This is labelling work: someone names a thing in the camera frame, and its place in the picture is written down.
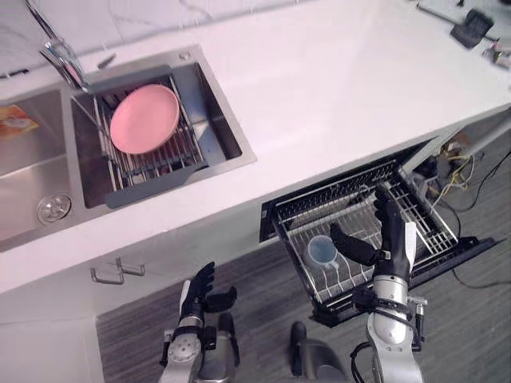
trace sink drain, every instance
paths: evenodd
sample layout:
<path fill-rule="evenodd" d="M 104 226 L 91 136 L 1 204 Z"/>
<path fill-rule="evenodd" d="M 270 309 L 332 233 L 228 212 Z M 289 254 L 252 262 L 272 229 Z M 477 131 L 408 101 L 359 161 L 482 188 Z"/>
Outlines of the sink drain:
<path fill-rule="evenodd" d="M 39 201 L 38 219 L 48 225 L 64 218 L 71 210 L 71 199 L 67 195 L 50 195 Z"/>

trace white cabinet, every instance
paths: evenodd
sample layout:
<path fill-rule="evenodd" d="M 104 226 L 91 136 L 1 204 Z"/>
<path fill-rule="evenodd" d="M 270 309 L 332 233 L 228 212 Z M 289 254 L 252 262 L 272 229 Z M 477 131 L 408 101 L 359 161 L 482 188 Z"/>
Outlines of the white cabinet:
<path fill-rule="evenodd" d="M 94 318 L 0 325 L 0 381 L 102 383 Z"/>
<path fill-rule="evenodd" d="M 0 324 L 91 318 L 142 298 L 195 274 L 204 264 L 228 262 L 259 246 L 260 204 L 248 203 L 199 222 L 70 267 L 0 294 Z M 127 270 L 145 267 L 144 276 L 115 280 L 116 260 Z"/>

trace wire rack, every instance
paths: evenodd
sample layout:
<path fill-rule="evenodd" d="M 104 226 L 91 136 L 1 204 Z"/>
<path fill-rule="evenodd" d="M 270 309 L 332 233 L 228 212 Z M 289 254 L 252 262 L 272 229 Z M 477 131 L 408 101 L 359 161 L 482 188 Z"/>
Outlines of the wire rack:
<path fill-rule="evenodd" d="M 392 195 L 402 218 L 415 222 L 418 243 L 415 268 L 456 245 L 458 240 L 440 216 L 420 204 L 410 193 L 392 160 L 320 189 L 283 201 L 275 207 L 278 224 L 283 228 L 308 280 L 310 293 L 320 303 L 333 302 L 339 296 L 371 281 L 373 267 L 354 263 L 338 253 L 339 268 L 309 267 L 303 262 L 309 241 L 316 235 L 330 235 L 330 224 L 337 223 L 348 235 L 367 241 L 375 248 L 382 244 L 381 223 L 374 217 L 374 190 L 380 185 Z"/>
<path fill-rule="evenodd" d="M 172 76 L 160 77 L 149 84 L 166 86 L 176 94 L 179 101 L 180 118 L 176 131 L 170 139 L 158 149 L 145 154 L 123 153 L 113 145 L 110 138 L 110 123 L 117 106 L 137 87 L 118 89 L 114 93 L 93 97 L 93 118 L 98 128 L 102 155 L 108 159 L 109 174 L 114 191 L 177 172 L 182 168 L 204 161 L 195 131 L 181 103 Z"/>

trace dishwasher rack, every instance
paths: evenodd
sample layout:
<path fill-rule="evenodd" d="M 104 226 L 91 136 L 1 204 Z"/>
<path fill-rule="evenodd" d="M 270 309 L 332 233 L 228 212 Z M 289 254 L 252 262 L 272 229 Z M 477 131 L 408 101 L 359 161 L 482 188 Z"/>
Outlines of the dishwasher rack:
<path fill-rule="evenodd" d="M 330 235 L 330 224 L 380 248 L 381 223 L 374 217 L 374 190 L 384 187 L 397 203 L 402 218 L 417 224 L 418 243 L 412 278 L 443 262 L 458 239 L 427 201 L 420 200 L 399 162 L 388 160 L 303 194 L 275 202 L 271 221 L 315 306 L 314 319 L 335 326 L 355 314 L 351 293 L 372 287 L 374 267 L 354 263 L 338 253 L 339 268 L 309 267 L 303 261 L 307 244 L 316 235 Z"/>

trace backsplash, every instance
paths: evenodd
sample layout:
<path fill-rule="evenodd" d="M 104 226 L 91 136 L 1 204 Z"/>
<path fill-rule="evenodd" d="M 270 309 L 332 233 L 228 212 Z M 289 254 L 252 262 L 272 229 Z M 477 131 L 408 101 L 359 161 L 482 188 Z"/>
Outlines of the backsplash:
<path fill-rule="evenodd" d="M 299 0 L 31 0 L 78 53 L 103 49 L 165 30 L 217 22 Z M 25 0 L 2 0 L 0 73 L 44 64 L 46 36 Z"/>

